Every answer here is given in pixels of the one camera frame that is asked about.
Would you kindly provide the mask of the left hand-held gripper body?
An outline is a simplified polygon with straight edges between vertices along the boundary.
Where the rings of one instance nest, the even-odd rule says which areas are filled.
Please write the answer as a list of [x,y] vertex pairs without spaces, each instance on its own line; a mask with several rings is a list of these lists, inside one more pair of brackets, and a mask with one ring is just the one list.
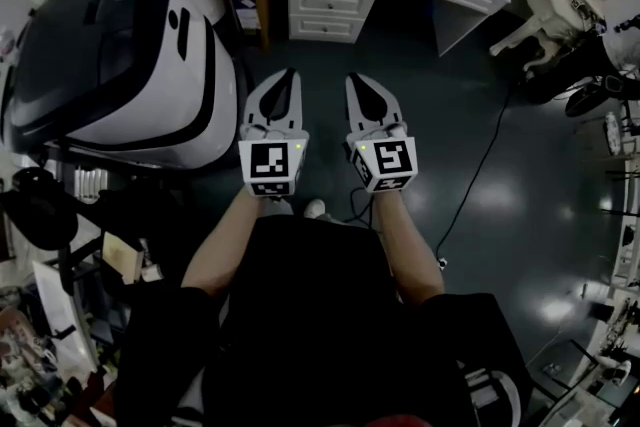
[[309,133],[293,119],[271,121],[251,113],[238,142],[244,185],[253,197],[283,198],[294,194],[304,164]]

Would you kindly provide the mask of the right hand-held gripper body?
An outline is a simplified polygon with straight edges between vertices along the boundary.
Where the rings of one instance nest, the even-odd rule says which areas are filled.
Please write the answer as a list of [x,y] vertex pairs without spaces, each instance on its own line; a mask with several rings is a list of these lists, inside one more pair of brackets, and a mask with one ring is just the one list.
[[404,189],[418,174],[415,138],[404,122],[346,137],[349,161],[369,194]]

